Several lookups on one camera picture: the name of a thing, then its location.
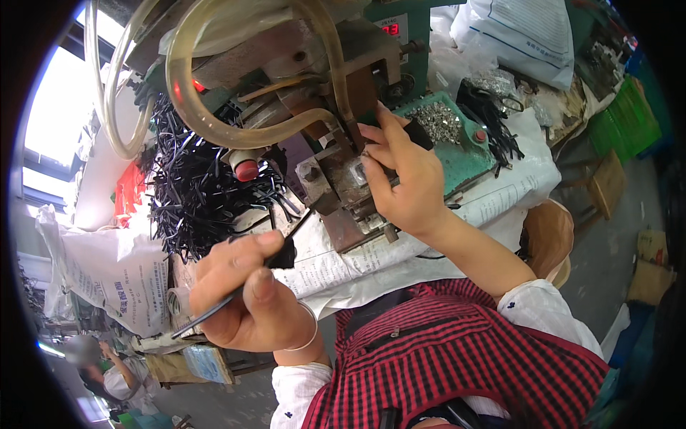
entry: red knob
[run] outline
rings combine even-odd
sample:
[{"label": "red knob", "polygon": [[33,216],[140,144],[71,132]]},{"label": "red knob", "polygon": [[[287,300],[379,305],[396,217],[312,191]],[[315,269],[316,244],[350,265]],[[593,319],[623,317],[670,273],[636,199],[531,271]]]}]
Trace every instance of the red knob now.
[{"label": "red knob", "polygon": [[257,177],[259,168],[257,168],[257,162],[252,159],[246,159],[239,165],[236,165],[234,173],[236,173],[236,177],[241,182],[248,182]]},{"label": "red knob", "polygon": [[487,136],[488,135],[486,134],[486,131],[484,131],[484,130],[478,130],[477,132],[474,133],[474,138],[479,143],[484,143],[486,141]]}]

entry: plastic crate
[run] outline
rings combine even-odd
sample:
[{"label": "plastic crate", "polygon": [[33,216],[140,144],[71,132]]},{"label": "plastic crate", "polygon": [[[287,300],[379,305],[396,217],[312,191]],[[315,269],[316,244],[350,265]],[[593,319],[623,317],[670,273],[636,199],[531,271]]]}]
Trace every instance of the plastic crate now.
[{"label": "plastic crate", "polygon": [[589,138],[599,156],[614,149],[624,163],[662,137],[646,99],[627,77],[612,104],[591,119]]}]

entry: metal bracelet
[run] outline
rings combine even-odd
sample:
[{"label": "metal bracelet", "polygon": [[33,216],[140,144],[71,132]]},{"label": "metal bracelet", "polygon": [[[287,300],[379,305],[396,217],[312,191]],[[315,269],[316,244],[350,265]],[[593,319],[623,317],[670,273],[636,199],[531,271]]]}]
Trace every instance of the metal bracelet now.
[{"label": "metal bracelet", "polygon": [[317,337],[317,332],[319,332],[319,321],[317,320],[317,316],[314,314],[312,309],[309,306],[307,306],[307,304],[303,303],[302,301],[298,301],[298,304],[300,304],[303,308],[305,308],[307,310],[307,312],[309,313],[309,315],[312,316],[312,319],[314,320],[314,334],[312,334],[312,338],[310,338],[310,340],[307,342],[307,344],[305,344],[301,347],[298,347],[297,349],[284,349],[284,351],[298,351],[298,350],[302,350],[302,349],[308,347],[310,344],[312,344],[314,339]]}]

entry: wooden chair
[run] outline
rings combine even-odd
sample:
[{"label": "wooden chair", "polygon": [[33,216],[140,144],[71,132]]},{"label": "wooden chair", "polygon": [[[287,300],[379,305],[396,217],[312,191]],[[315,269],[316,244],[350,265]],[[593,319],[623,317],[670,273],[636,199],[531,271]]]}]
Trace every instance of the wooden chair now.
[{"label": "wooden chair", "polygon": [[[590,167],[596,167],[596,169],[593,175],[588,177],[587,174]],[[624,169],[615,151],[610,150],[610,153],[603,159],[570,163],[561,165],[560,168],[577,168],[584,177],[571,181],[562,181],[557,185],[556,189],[585,186],[591,197],[591,205],[580,213],[582,217],[588,216],[588,218],[574,228],[574,233],[579,234],[586,231],[600,218],[610,220],[612,213],[617,208],[619,199],[626,189]]]}]

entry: red checkered apron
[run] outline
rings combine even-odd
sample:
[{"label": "red checkered apron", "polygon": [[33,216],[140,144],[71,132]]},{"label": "red checkered apron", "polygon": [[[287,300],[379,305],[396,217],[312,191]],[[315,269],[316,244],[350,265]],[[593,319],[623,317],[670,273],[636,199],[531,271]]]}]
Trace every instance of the red checkered apron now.
[{"label": "red checkered apron", "polygon": [[420,283],[411,299],[346,338],[356,309],[336,313],[332,381],[303,428],[377,429],[385,408],[400,428],[464,396],[491,398],[528,428],[578,428],[608,370],[589,350],[509,323],[468,279]]}]

